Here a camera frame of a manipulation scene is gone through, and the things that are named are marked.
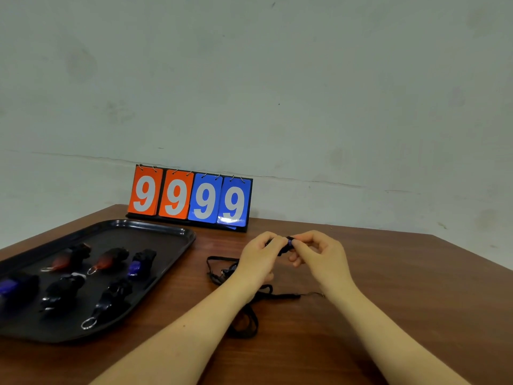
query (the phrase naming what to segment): forearm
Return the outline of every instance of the forearm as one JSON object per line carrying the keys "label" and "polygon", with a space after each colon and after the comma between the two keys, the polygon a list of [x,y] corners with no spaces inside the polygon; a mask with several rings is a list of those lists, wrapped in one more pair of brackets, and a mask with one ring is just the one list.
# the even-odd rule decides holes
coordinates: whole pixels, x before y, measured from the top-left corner
{"label": "forearm", "polygon": [[360,337],[391,385],[468,384],[373,304],[356,286],[339,290],[330,300]]}
{"label": "forearm", "polygon": [[195,384],[251,288],[234,278],[141,344],[93,384]]}

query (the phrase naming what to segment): orange number card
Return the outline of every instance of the orange number card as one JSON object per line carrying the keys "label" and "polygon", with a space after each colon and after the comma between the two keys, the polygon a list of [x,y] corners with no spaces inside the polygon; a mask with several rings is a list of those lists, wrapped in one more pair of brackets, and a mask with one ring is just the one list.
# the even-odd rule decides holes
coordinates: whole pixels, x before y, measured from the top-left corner
{"label": "orange number card", "polygon": [[157,213],[158,195],[163,169],[137,166],[133,176],[132,195],[128,211],[153,216]]}
{"label": "orange number card", "polygon": [[169,169],[166,172],[159,216],[187,219],[194,173]]}

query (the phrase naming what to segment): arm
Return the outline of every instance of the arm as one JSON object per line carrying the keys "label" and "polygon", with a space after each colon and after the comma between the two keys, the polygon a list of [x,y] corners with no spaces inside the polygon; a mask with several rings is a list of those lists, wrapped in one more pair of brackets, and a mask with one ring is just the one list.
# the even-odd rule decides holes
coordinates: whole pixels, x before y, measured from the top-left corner
{"label": "arm", "polygon": [[359,291],[340,242],[317,231],[294,238],[295,253],[289,259],[296,267],[301,263],[310,267],[326,297],[351,324],[391,385],[468,385]]}
{"label": "arm", "polygon": [[[274,238],[265,247],[265,243]],[[92,382],[195,384],[239,310],[270,275],[286,238],[263,233],[247,244],[234,274],[182,317],[148,339]]]}

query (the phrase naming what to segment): black lanyard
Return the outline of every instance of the black lanyard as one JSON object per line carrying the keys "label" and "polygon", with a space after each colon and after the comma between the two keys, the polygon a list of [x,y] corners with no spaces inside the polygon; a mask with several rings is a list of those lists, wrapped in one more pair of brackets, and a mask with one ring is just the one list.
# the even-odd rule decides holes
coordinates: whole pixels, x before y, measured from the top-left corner
{"label": "black lanyard", "polygon": [[[222,269],[221,275],[218,276],[212,272],[212,268],[210,267],[209,261],[228,261],[228,262],[234,262],[228,269]],[[237,265],[239,264],[239,259],[237,258],[227,258],[227,257],[208,257],[207,258],[207,266],[208,266],[208,277],[210,280],[216,284],[217,286],[220,286],[223,282],[225,282],[235,271],[237,268]],[[260,287],[260,289],[255,293],[255,296],[253,299],[244,305],[242,309],[240,310],[240,313],[247,316],[249,320],[248,326],[244,330],[236,330],[233,324],[230,324],[228,327],[227,334],[228,336],[231,336],[233,338],[240,338],[240,339],[249,339],[256,335],[258,332],[258,318],[251,308],[251,304],[260,300],[287,300],[287,299],[298,299],[301,296],[296,293],[286,293],[281,295],[274,295],[273,294],[273,286],[270,284],[265,284]]]}

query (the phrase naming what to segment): left hand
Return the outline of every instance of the left hand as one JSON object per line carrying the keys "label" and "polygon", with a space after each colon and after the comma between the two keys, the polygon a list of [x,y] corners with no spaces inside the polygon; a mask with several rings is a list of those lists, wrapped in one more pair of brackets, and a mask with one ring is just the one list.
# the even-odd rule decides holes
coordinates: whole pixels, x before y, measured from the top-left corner
{"label": "left hand", "polygon": [[252,295],[260,286],[273,279],[273,266],[279,251],[288,243],[287,238],[265,232],[250,241],[240,254],[237,269],[230,279],[250,284]]}

